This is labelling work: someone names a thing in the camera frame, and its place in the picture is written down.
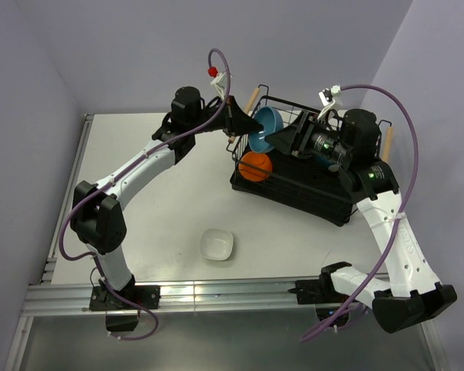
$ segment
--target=white bowl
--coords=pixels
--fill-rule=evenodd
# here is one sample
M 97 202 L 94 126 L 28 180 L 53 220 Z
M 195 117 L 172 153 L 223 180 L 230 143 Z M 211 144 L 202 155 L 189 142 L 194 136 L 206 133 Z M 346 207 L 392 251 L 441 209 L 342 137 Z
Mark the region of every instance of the white bowl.
M 234 236 L 228 230 L 205 230 L 201 236 L 200 253 L 210 260 L 226 260 L 232 253 Z

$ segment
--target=metal frame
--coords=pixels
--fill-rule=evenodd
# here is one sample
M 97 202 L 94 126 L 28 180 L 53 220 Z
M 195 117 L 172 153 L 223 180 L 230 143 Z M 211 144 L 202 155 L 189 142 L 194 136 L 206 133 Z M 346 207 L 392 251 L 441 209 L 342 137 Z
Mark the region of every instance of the metal frame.
M 72 196 L 75 179 L 79 174 L 84 151 L 89 138 L 94 115 L 86 115 L 84 129 L 77 148 L 69 185 L 63 199 L 62 209 L 53 234 L 53 241 L 46 262 L 43 278 L 39 285 L 30 286 L 21 310 L 15 337 L 5 366 L 7 371 L 20 369 L 22 357 L 29 338 L 29 332 L 35 317 L 66 315 L 105 315 L 105 312 L 89 312 L 92 287 L 90 284 L 50 284 L 55 269 L 55 249 L 60 224 L 65 218 L 67 204 Z M 378 274 L 386 279 L 387 274 Z M 184 282 L 145 282 L 161 286 L 159 309 L 155 313 L 178 313 L 199 311 L 243 311 L 301 308 L 296 296 L 288 293 L 301 279 L 317 277 L 285 277 L 270 279 L 229 280 L 229 281 L 184 281 Z M 317 308 L 335 308 L 339 303 L 316 305 Z M 113 311 L 111 313 L 132 313 L 135 311 Z M 424 342 L 426 342 L 436 370 L 450 370 L 445 351 L 442 347 L 434 322 L 421 324 Z

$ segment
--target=white table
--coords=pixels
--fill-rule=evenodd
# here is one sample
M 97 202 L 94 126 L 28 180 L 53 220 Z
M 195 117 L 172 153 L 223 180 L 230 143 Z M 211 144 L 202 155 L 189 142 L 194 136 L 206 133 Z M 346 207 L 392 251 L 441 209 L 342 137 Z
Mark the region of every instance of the white table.
M 96 182 L 141 150 L 164 114 L 97 114 L 80 165 L 80 180 Z M 380 256 L 364 218 L 344 227 L 297 209 L 232 190 L 234 170 L 222 132 L 196 137 L 196 147 L 141 191 L 125 210 L 127 263 L 138 281 L 201 281 L 235 278 L 305 277 L 348 261 L 369 271 Z M 199 252 L 208 228 L 234 235 L 232 256 L 210 261 Z M 69 254 L 86 247 L 69 230 Z M 86 258 L 56 262 L 53 284 L 89 282 L 94 263 Z

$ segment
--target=gray floor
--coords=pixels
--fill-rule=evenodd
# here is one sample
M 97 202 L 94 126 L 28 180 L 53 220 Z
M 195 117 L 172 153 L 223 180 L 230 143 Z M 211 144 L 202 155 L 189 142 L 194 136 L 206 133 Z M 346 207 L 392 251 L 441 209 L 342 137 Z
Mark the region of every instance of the gray floor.
M 372 315 L 307 345 L 312 309 L 161 315 L 150 339 L 107 338 L 101 316 L 36 318 L 22 371 L 41 370 L 431 370 L 421 327 L 393 335 Z M 143 318 L 144 330 L 151 325 Z

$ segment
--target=dish rack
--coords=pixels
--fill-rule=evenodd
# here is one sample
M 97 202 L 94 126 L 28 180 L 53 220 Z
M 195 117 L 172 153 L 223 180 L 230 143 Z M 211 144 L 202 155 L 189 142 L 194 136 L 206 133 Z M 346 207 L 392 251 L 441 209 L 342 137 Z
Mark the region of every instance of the dish rack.
M 280 112 L 285 126 L 290 125 L 299 116 L 301 110 L 319 113 L 319 110 L 315 108 L 272 97 L 268 95 L 268 87 L 266 89 L 267 93 L 259 99 L 253 110 L 253 116 L 261 107 L 270 106 Z M 331 124 L 331 126 L 333 130 L 340 130 L 342 119 L 335 111 L 333 114 L 336 124 Z M 381 138 L 378 141 L 378 153 L 380 143 Z M 227 150 L 232 153 L 232 159 L 235 162 L 234 173 L 230 177 L 232 189 L 294 207 L 319 216 L 337 226 L 343 226 L 349 222 L 353 214 L 350 196 L 340 185 L 337 173 L 331 172 L 322 158 L 299 159 L 284 155 L 274 149 L 267 153 L 273 164 L 272 172 L 267 172 L 241 161 L 241 158 L 251 150 L 247 143 L 247 135 L 239 137 L 235 144 L 229 144 Z M 254 169 L 256 173 L 263 172 L 266 179 L 261 182 L 245 179 L 239 172 L 240 164 Z

